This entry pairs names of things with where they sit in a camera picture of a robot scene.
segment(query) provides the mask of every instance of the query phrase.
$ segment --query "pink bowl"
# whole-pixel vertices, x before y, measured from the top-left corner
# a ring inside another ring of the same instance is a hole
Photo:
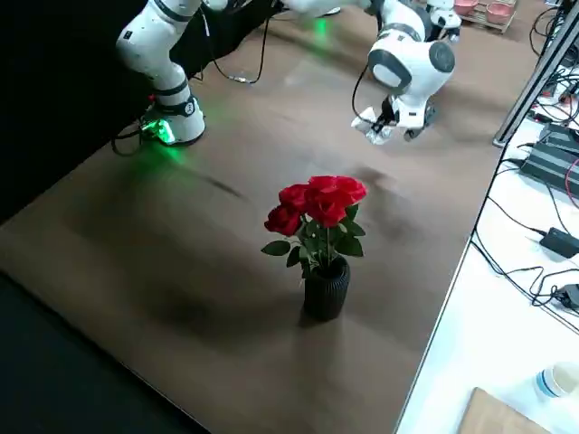
[[[493,24],[506,24],[513,13],[515,13],[513,5],[491,3],[487,6],[487,21]]]
[[[454,0],[454,11],[458,15],[468,15],[479,4],[479,0]]]

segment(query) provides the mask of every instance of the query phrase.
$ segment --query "red rose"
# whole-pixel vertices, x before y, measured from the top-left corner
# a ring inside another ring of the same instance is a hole
[[[322,193],[341,192],[344,206],[360,202],[366,194],[364,185],[350,176],[312,176],[308,184]]]
[[[306,184],[295,184],[280,191],[280,202],[282,205],[290,205],[299,212],[306,211],[306,198],[304,193],[308,190]]]
[[[322,193],[335,192],[337,189],[337,176],[312,176],[308,185]]]
[[[288,205],[279,205],[268,214],[265,229],[286,237],[294,235],[299,228],[299,211]]]
[[[350,195],[352,204],[360,202],[365,197],[364,185],[350,176],[337,176],[336,186],[339,191]]]
[[[346,217],[344,194],[335,192],[322,193],[319,190],[306,191],[306,210],[308,215],[324,228],[332,228]]]

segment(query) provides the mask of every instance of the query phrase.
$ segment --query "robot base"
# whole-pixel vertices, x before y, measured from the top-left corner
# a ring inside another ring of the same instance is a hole
[[[142,129],[148,129],[166,146],[190,146],[205,131],[204,114],[197,99],[187,104],[185,113],[166,113],[154,104],[143,117]]]

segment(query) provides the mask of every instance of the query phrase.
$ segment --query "black floor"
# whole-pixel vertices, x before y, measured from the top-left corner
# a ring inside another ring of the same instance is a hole
[[[208,433],[0,276],[0,433]]]

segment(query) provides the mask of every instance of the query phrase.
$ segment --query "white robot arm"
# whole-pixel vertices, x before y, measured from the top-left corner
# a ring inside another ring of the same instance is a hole
[[[417,137],[434,115],[430,96],[448,81],[455,66],[449,45],[425,41],[432,22],[420,6],[386,0],[379,11],[382,28],[368,55],[368,67],[389,95],[376,122],[369,125],[360,118],[353,122],[376,144],[384,143],[394,127],[405,128],[407,139]]]
[[[376,15],[379,34],[368,54],[368,67],[389,95],[379,117],[368,108],[356,116],[352,127],[365,133],[372,143],[382,145],[394,127],[404,128],[405,137],[413,139],[429,125],[435,111],[428,100],[454,71],[451,48],[433,40],[440,35],[436,26],[458,36],[460,18],[454,13],[454,0],[428,0],[426,9],[407,0],[283,2],[288,8],[311,16],[342,5],[357,5]]]
[[[201,0],[148,0],[143,10],[122,30],[117,52],[125,65],[147,76],[155,95],[145,120],[166,145],[189,145],[205,129],[204,116],[185,72],[169,52],[181,38]],[[212,0],[224,9],[226,0]]]

